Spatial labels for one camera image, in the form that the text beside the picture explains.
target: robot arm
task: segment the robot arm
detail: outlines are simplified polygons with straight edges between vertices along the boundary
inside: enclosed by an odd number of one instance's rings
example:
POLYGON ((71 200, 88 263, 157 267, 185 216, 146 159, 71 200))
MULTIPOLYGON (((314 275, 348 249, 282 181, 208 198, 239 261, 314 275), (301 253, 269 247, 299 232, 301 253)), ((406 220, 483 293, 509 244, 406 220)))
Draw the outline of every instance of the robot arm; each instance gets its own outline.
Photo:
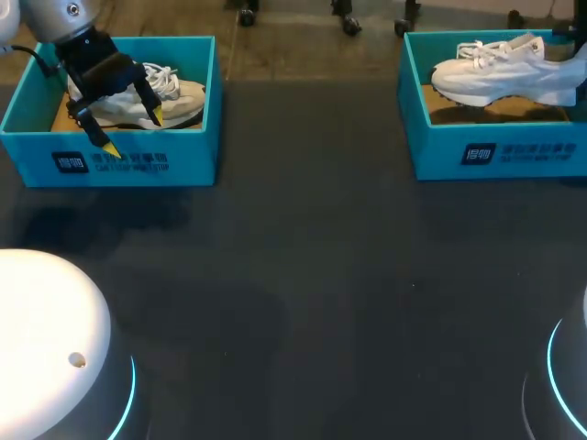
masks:
POLYGON ((18 32, 20 14, 36 39, 55 45, 61 66, 82 93, 67 104, 72 116, 91 142, 120 157, 107 134, 97 124, 89 105, 135 86, 154 124, 162 123, 161 100, 151 89, 140 63, 120 53, 105 32, 94 27, 99 0, 0 0, 0 44, 18 32))
POLYGON ((0 0, 0 45, 13 39, 20 24, 19 0, 0 0))

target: small hole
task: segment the small hole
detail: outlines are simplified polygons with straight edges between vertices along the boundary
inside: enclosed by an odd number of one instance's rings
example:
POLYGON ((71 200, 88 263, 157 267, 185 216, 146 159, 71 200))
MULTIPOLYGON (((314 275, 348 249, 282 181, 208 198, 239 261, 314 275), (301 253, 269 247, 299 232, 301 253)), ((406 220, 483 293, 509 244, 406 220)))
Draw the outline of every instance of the small hole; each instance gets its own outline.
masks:
POLYGON ((82 369, 85 367, 85 357, 83 357, 83 354, 81 353, 71 353, 70 364, 72 364, 77 369, 82 369))

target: chair wheel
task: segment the chair wheel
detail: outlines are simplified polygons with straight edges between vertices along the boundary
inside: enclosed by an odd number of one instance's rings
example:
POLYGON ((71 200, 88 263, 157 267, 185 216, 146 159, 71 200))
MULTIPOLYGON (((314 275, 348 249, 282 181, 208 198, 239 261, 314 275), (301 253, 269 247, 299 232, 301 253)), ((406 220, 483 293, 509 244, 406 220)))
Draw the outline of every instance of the chair wheel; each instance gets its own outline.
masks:
POLYGON ((357 20, 357 18, 345 16, 342 20, 342 30, 345 34, 354 37, 362 31, 362 27, 360 26, 359 20, 357 20))
POLYGON ((244 28, 253 26, 256 18, 257 15, 250 9, 241 9, 238 11, 238 22, 244 28))
POLYGON ((395 20, 393 30, 395 31, 395 35, 402 39, 406 32, 414 30, 414 25, 407 20, 395 20))
POLYGON ((511 10, 507 15, 507 28, 508 29, 522 29, 524 28, 526 21, 520 15, 519 11, 515 9, 511 10))

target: white dome cover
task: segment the white dome cover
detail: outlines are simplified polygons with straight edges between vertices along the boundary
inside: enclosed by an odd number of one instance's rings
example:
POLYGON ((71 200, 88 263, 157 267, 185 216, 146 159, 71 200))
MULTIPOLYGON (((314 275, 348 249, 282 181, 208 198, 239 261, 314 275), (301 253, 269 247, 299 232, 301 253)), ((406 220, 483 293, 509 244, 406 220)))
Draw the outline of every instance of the white dome cover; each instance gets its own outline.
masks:
POLYGON ((104 296, 85 273, 51 254, 0 250, 0 439, 33 439, 75 408, 109 340, 104 296))

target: blue box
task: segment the blue box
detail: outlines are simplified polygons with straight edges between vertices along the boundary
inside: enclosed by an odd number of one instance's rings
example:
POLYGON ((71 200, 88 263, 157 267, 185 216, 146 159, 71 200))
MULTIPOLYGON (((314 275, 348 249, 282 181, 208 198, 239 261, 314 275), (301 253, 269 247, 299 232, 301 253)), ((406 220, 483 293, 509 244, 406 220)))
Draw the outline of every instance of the blue box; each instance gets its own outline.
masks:
POLYGON ((455 58, 457 45, 513 39, 527 32, 567 43, 549 30, 415 32, 404 38, 398 101, 418 180, 587 175, 587 104, 567 110, 570 122, 432 125, 422 92, 433 67, 455 58))
MULTIPOLYGON (((213 185, 220 136, 222 78, 213 37, 114 38, 135 61, 172 66, 186 81, 205 84, 201 129, 112 131, 123 159, 105 157, 84 132, 52 133, 65 74, 49 80, 31 59, 0 126, 0 139, 27 187, 213 185), (71 161, 76 172, 58 167, 71 161)), ((51 45, 37 52, 56 63, 51 45)))

